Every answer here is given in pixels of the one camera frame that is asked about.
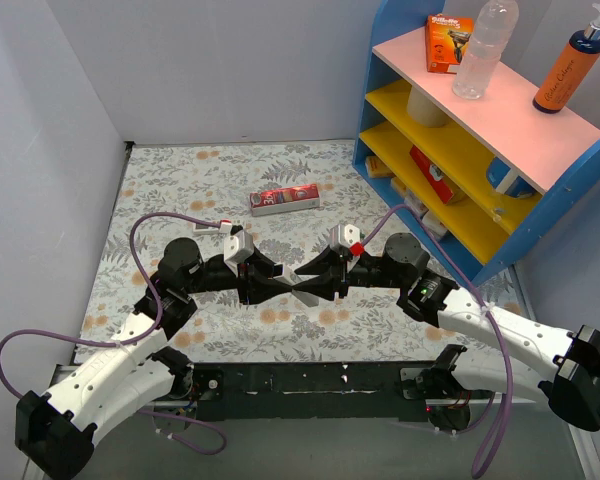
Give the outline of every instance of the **robotic arm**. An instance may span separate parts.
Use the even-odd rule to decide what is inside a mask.
[[[163,306],[159,328],[134,344],[100,350],[41,396],[33,391],[25,394],[17,405],[17,447],[54,480],[70,479],[82,470],[95,446],[111,429],[156,398],[187,397],[199,405],[221,405],[221,411],[210,408],[206,417],[218,420],[231,416],[233,398],[240,402],[240,414],[251,415],[249,418],[268,414],[261,407],[249,411],[254,402],[267,398],[273,399],[265,409],[272,410],[271,415],[280,416],[274,411],[275,405],[293,402],[294,414],[304,418],[300,410],[311,403],[309,396],[288,393],[338,391],[343,381],[349,382],[347,388],[353,393],[365,392],[358,403],[354,395],[330,396],[330,402],[342,402],[343,408],[353,405],[347,416],[396,416],[388,405],[395,403],[400,408],[407,400],[457,398],[472,390],[506,391],[501,357],[473,355],[459,345],[447,346],[435,361],[424,362],[424,366],[423,362],[387,364],[382,370],[386,374],[375,369],[368,375],[369,366],[364,363],[321,364],[320,378],[311,382],[306,373],[301,376],[296,371],[294,364],[194,366],[185,355],[167,346],[196,312],[190,297],[196,293],[236,289],[245,305],[292,293],[315,306],[318,297],[331,301],[336,294],[346,297],[350,287],[398,288],[397,304],[412,319],[497,346],[491,325],[476,300],[455,282],[427,268],[429,254],[415,237],[392,235],[378,257],[364,251],[360,238],[360,230],[353,225],[334,227],[329,246],[295,272],[265,257],[241,227],[232,227],[224,240],[223,254],[207,261],[203,261],[194,240],[173,240],[151,277]],[[303,280],[298,275],[312,277]],[[583,326],[574,333],[499,308],[491,311],[510,350],[515,394],[548,401],[563,420],[579,428],[598,430],[600,332]],[[147,290],[111,341],[120,344],[146,331],[156,315],[156,300]],[[418,366],[415,378],[405,374],[409,367]],[[236,368],[247,374],[236,374]],[[261,382],[258,379],[263,371],[266,375]],[[248,395],[259,392],[269,396]],[[381,411],[369,403],[374,398],[383,402]],[[315,416],[315,411],[307,415]]]

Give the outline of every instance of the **pump dispenser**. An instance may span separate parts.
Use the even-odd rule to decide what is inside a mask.
[[[593,7],[600,12],[600,4]],[[533,99],[544,113],[562,110],[600,56],[600,14],[586,30],[575,32]]]

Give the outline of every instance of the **pink surface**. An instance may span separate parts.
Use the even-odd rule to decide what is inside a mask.
[[[427,72],[424,27],[373,52],[542,193],[600,138],[600,130],[568,108],[553,115],[536,110],[531,101],[538,88],[503,63],[484,97],[458,97],[451,91],[455,75]]]

